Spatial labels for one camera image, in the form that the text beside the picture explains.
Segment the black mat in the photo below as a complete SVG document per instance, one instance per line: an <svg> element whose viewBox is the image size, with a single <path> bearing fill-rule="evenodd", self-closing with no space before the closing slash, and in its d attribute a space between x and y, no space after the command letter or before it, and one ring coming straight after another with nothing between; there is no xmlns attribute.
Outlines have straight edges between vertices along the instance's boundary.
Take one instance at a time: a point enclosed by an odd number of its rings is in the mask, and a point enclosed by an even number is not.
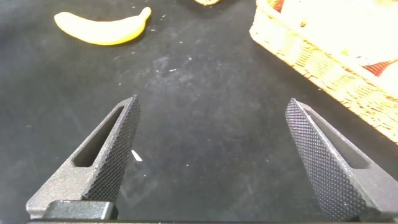
<svg viewBox="0 0 398 224"><path fill-rule="evenodd" d="M64 34L53 15L114 20L153 11L115 46ZM142 115L120 218L320 221L290 137L291 97L312 106L397 177L398 149L249 36L254 1L0 1L0 219L26 201L119 101Z"/></svg>

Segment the yellow banana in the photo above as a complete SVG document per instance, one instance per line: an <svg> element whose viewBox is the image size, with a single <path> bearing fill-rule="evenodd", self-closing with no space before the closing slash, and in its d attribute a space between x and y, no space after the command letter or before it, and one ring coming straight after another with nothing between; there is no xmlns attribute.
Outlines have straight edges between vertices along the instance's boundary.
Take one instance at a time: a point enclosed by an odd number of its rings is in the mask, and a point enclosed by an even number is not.
<svg viewBox="0 0 398 224"><path fill-rule="evenodd" d="M58 27L72 37L91 44L115 45L138 37L150 14L151 9L146 7L138 16L119 21L96 22L69 12L61 12L54 19Z"/></svg>

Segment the textured gripper pad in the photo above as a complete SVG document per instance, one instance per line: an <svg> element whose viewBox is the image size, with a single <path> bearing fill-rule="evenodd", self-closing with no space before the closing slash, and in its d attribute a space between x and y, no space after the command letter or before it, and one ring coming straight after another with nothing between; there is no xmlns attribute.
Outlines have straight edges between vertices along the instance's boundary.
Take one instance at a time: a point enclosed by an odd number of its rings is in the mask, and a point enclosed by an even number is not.
<svg viewBox="0 0 398 224"><path fill-rule="evenodd" d="M294 99L285 116L326 217L334 222L348 221L368 210L366 201L317 133L315 123Z"/></svg>
<svg viewBox="0 0 398 224"><path fill-rule="evenodd" d="M139 103L136 98L125 106L126 113L120 120L115 140L110 143L108 151L104 152L106 159L99 165L94 175L94 181L83 200L115 202L123 180L127 159L131 153L132 142L139 121Z"/></svg>

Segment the woven basket rim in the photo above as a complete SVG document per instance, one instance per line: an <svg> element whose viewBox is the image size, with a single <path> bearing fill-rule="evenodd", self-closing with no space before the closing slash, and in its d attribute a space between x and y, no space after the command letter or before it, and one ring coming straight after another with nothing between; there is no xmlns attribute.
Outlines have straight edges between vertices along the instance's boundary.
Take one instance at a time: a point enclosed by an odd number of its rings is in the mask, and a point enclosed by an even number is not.
<svg viewBox="0 0 398 224"><path fill-rule="evenodd" d="M273 7L271 7L268 4L267 0L257 0L257 6L260 10L262 10L268 16L274 17L275 19L280 21L280 23L284 27L286 27L289 30L292 30L296 34L303 37L304 40L309 41L314 47L320 49L322 52L325 53L325 55L327 57L330 57L333 60L335 60L336 62L340 63L342 66L349 68L351 73L353 73L354 75L360 76L361 78L364 79L364 81L369 82L369 84L378 86L383 91L388 93L390 97L394 97L395 99L398 100L398 96L396 96L395 94L393 94L393 93L387 91L385 88L383 88L383 84L379 81L377 76L375 76L373 73L366 70L362 66L358 65L357 63L355 63L347 58L344 58L344 56L342 56L342 55L337 55L335 53L328 52L328 51L324 50L323 47L320 47L320 46L322 46L322 44L319 44L316 40L314 40L314 38L309 37L305 32L298 29L299 27L294 27L294 26L290 25L288 22L286 22L286 20L282 16L282 14L279 13L278 11L276 11Z"/></svg>

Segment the white speck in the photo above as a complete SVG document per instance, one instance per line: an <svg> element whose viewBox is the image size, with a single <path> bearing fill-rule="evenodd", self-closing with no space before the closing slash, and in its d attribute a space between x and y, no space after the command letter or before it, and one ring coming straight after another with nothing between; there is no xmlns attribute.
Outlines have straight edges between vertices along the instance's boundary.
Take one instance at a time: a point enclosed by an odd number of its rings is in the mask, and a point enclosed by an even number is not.
<svg viewBox="0 0 398 224"><path fill-rule="evenodd" d="M136 159L136 161L142 162L142 159L141 159L141 157L139 157L138 153L136 153L134 150L132 150L131 153L134 156L134 158Z"/></svg>

